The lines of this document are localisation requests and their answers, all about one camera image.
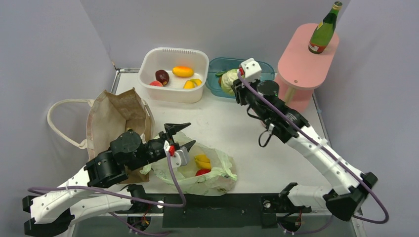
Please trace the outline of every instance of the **green glass bottle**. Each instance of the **green glass bottle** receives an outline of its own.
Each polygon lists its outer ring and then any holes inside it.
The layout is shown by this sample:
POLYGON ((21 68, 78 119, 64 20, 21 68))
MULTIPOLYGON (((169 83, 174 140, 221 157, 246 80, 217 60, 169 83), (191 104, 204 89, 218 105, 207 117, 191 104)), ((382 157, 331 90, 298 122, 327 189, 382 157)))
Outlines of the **green glass bottle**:
POLYGON ((316 27, 308 44, 310 52, 322 53, 325 50, 335 32, 337 14, 341 8, 342 3, 335 1, 330 12, 316 27))

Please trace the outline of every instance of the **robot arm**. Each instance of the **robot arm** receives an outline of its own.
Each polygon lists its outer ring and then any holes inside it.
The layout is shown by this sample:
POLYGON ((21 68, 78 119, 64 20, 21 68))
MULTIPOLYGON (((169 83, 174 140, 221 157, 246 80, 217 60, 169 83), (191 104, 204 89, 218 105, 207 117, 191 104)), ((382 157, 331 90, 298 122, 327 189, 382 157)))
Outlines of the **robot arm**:
POLYGON ((315 139, 320 146, 309 141, 300 132, 296 131, 288 122, 279 117, 263 101, 247 89, 239 79, 232 86, 235 92, 236 102, 240 105, 249 105, 257 116, 252 118, 261 120, 266 127, 266 132, 271 136, 278 137, 283 143, 301 153, 319 172, 329 181, 332 188, 307 187, 297 183, 289 184, 281 193, 283 203, 291 203, 294 210, 303 206, 327 208, 337 218, 349 221, 354 212, 363 203, 368 195, 364 187, 337 161, 333 160, 321 147, 328 149, 338 161, 346 165, 360 180, 363 180, 370 188, 377 182, 377 177, 372 173, 364 174, 362 171, 351 166, 328 145, 325 139, 310 126, 308 121, 296 110, 285 105, 278 98, 279 86, 271 80, 260 81, 261 68, 252 58, 241 64, 239 75, 257 91, 259 95, 268 100, 287 118, 289 118, 302 132, 315 139))
MULTIPOLYGON (((172 157, 172 167, 186 165, 189 162, 188 151, 195 141, 180 146, 174 142, 173 135, 189 125, 167 123, 166 133, 160 132, 159 138, 148 142, 129 130, 112 141, 107 151, 87 162, 77 174, 54 191, 39 197, 25 197, 23 209, 31 214, 31 219, 25 223, 25 234, 53 237, 66 231, 70 225, 93 216, 114 211, 141 211, 147 204, 111 195, 89 196, 95 193, 95 188, 107 189, 126 180, 128 175, 125 166, 135 170, 167 157, 167 153, 172 157), (79 186, 80 189, 68 189, 68 186, 79 186)), ((141 185, 133 184, 127 185, 117 194, 144 198, 145 191, 141 185)))

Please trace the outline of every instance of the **pink round table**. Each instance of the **pink round table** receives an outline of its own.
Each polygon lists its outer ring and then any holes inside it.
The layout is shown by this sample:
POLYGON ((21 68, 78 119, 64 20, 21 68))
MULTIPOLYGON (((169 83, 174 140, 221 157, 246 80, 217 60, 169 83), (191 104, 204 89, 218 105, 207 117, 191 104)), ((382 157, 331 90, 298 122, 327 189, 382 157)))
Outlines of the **pink round table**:
POLYGON ((335 55, 339 37, 334 33, 325 51, 314 54, 308 50, 308 42, 316 23, 301 25, 295 31, 278 62, 278 97, 299 112, 307 108, 313 91, 325 80, 335 55))

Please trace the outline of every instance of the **teal container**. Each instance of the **teal container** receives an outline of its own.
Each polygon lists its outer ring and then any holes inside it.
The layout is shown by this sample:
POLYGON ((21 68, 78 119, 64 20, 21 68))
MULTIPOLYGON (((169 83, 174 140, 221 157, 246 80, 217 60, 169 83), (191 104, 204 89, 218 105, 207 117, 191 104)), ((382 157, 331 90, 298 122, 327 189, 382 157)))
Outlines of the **teal container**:
MULTIPOLYGON (((215 58, 209 62, 209 69, 208 69, 208 76, 207 82, 205 85, 211 90, 211 92, 215 96, 225 97, 225 98, 232 98, 234 99, 234 95, 229 95, 225 93, 221 86, 218 84, 218 77, 215 74, 223 71, 228 71, 233 68, 239 68, 240 64, 244 62, 245 59, 235 59, 235 58, 215 58)), ((271 67, 271 65, 257 61, 262 68, 262 73, 260 75, 260 80, 274 80, 275 78, 275 71, 271 67)))

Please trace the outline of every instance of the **screw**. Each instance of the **screw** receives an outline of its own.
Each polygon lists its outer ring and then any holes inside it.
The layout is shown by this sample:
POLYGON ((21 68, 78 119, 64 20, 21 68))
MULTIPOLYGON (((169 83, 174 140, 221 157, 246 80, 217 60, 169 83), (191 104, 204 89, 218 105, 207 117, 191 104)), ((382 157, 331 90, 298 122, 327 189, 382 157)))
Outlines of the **screw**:
POLYGON ((158 209, 162 209, 162 208, 163 208, 163 206, 157 205, 157 208, 158 208, 158 209))
POLYGON ((270 201, 268 201, 268 200, 266 200, 266 201, 264 201, 264 202, 263 202, 263 206, 264 206, 265 208, 270 208, 270 207, 271 207, 271 202, 270 202, 270 201))

